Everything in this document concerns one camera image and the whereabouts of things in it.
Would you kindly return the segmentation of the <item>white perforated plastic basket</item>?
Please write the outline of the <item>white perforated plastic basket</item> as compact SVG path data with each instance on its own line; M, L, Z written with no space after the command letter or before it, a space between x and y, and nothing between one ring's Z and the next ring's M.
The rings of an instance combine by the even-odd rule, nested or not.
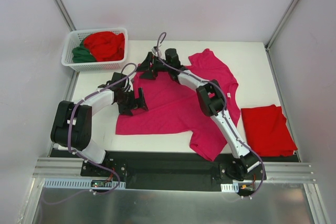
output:
M73 54L72 50L78 46L83 46L83 40L89 35L102 32L111 31L115 34L123 33L125 36L125 50L124 59L120 61L105 61L105 62L90 62L90 63L74 63L72 60ZM93 71L93 70L112 70L121 69L124 67L127 61L128 53L128 31L125 28L100 28L100 29L86 29L86 30L75 30L68 34L66 38L66 43L64 45L61 63L63 66L70 67L73 70L80 71Z

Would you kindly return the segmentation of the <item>pink t shirt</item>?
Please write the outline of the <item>pink t shirt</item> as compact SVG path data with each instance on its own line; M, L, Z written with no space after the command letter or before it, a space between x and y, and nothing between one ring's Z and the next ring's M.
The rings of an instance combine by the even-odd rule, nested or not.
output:
M218 81L227 95L227 107L234 124L240 118L235 95L238 82L230 69L210 49L189 56L187 66L194 75ZM120 115L116 124L118 135L175 134L191 131L190 148L208 161L214 161L227 141L215 122L203 114L196 92L171 80L160 72L155 80L132 80L134 90L142 88L148 111L138 109L132 116Z

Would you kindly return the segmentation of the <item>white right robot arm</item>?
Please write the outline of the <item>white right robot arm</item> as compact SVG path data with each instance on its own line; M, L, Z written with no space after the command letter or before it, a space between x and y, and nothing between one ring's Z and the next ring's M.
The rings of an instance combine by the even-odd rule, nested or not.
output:
M159 72L167 72L173 81L194 90L201 111L215 122L229 144L236 160L233 171L241 179L248 179L255 173L255 168L261 164L260 158L243 141L229 114L226 95L215 79L203 79L192 73L181 64L174 48L167 49L165 59L162 59L157 46L147 54L136 71L141 73L141 78L148 80L154 80Z

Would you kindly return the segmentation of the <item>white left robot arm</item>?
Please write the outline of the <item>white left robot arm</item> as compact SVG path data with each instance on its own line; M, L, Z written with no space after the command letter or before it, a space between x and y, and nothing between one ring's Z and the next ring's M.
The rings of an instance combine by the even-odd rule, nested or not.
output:
M92 139L92 117L107 106L117 104L120 115L132 116L133 110L148 110L142 88L138 95L131 89L129 76L115 72L112 79L77 102L63 100L58 104L50 139L83 159L94 162L99 176L111 171L107 151Z

